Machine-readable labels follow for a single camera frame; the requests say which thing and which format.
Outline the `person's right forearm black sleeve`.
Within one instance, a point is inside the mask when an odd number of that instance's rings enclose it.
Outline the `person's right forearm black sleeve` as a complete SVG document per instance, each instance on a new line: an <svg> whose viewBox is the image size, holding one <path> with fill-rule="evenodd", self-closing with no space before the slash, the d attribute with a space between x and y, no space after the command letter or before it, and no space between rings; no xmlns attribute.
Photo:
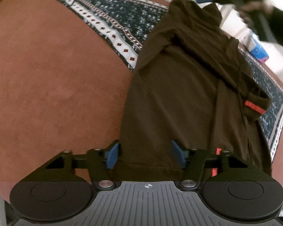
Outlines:
<svg viewBox="0 0 283 226"><path fill-rule="evenodd" d="M264 3L263 11L277 42L283 46L283 11L268 3Z"/></svg>

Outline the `person's right hand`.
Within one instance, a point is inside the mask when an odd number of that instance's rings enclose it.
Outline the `person's right hand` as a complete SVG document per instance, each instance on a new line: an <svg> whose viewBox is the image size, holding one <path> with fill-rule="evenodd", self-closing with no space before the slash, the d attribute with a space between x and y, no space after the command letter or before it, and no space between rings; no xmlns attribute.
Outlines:
<svg viewBox="0 0 283 226"><path fill-rule="evenodd" d="M269 17L270 15L272 15L274 8L275 7L270 2L252 1L240 7L237 7L237 11L240 18L247 24L251 20L250 14L252 12L259 11L262 12L265 16Z"/></svg>

